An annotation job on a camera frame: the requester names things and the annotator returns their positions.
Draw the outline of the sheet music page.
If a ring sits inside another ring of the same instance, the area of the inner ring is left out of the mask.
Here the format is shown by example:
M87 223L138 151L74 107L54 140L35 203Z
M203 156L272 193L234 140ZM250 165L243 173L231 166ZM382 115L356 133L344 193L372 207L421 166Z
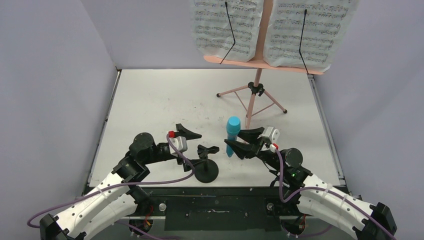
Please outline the sheet music page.
M275 0L263 59L272 67L326 72L332 65L358 0Z
M256 53L263 0L190 0L191 36L204 56L248 62Z

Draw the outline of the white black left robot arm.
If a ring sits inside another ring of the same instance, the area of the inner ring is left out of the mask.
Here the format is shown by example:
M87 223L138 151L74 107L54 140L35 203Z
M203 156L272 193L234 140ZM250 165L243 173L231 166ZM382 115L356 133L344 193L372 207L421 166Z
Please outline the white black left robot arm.
M148 132L139 133L124 158L88 194L68 204L68 208L39 221L42 240L90 240L119 219L135 213L144 215L151 206L149 195L141 188L150 173L147 165L176 159L184 171L194 165L183 156L187 141L202 138L182 124L166 135L166 142L155 143Z

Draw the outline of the pink folding music stand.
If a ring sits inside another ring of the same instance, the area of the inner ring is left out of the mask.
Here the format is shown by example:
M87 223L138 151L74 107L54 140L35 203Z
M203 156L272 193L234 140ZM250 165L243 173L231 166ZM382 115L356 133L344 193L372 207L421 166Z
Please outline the pink folding music stand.
M266 33L268 30L268 26L269 26L269 21L270 21L270 16L273 10L273 5L274 2L272 0L265 0L263 2L263 12L262 12L262 17L261 17L261 21L260 21L260 25L259 25L259 32L258 32L258 38L257 38L257 43L256 43L256 49L255 49L255 55L254 57L247 62L242 62L242 61L232 61L232 60L224 60L221 59L219 57L216 56L207 56L205 55L203 58L209 62L209 63L223 63L225 65L232 65L232 66L239 66L239 67L249 67L249 68L256 68L256 75L255 75L255 79L253 82L248 83L247 85L244 86L240 86L231 90L227 90L224 92L219 92L216 94L217 97L222 97L224 95L230 94L230 93L235 93L236 95L238 95L238 92L244 89L250 89L251 91L251 96L250 96L250 100L248 103L248 106L244 106L244 109L246 110L246 115L245 115L245 128L248 129L250 127L251 124L251 119L252 116L276 105L277 107L279 107L284 114L287 113L287 110L267 91L264 90L263 85L260 83L260 79L261 79L261 75L262 75L262 71L264 69L269 69L269 70L279 70L279 71L289 71L289 72L295 72L295 73L306 73L308 76L309 75L322 75L323 72L317 71L317 70L305 70L302 68L296 68L296 67L284 67L284 66L278 66L278 67L273 67L270 66L268 63L266 63L264 61L264 44L265 44L265 40L266 40ZM272 103L270 105L268 105L267 107L257 111L257 112L253 112L254 110L254 103L255 103L255 98L261 96L262 94L265 94L271 101Z

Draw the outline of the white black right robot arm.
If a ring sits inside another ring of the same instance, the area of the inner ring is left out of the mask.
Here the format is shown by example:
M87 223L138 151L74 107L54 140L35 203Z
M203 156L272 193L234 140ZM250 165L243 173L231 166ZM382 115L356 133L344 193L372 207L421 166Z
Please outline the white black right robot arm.
M302 166L303 154L295 147L280 149L275 127L240 130L238 138L224 142L240 159L258 158L276 176L284 211L300 212L337 227L355 240L393 240L397 225L390 208L362 201L337 189Z

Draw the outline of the black microphone desk stand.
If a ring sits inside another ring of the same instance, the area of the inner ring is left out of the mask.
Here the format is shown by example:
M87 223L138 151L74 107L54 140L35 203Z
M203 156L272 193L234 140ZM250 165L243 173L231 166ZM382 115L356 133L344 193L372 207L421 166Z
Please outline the black microphone desk stand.
M205 147L201 144L197 146L199 159L205 159L203 164L195 167L195 178L205 184L213 182L219 175L219 167L215 161L209 158L209 154L216 154L220 151L218 146Z

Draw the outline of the aluminium mounting rail frame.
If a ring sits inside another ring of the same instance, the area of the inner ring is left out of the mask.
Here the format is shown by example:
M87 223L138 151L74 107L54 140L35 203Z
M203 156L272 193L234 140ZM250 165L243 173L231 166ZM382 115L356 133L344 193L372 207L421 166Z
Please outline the aluminium mounting rail frame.
M148 232L155 222L164 222L166 231L291 231L302 236L303 215L318 217L331 227L340 227L354 239L355 228L345 224L330 210L302 210L294 203L283 203L270 196L162 196L128 213L129 224Z

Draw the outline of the blue toy microphone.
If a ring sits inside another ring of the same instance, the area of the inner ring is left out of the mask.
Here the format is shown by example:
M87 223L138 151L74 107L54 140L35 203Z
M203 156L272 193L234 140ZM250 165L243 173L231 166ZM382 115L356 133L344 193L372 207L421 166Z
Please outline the blue toy microphone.
M241 120L237 116L231 116L226 123L227 139L236 141L241 130Z

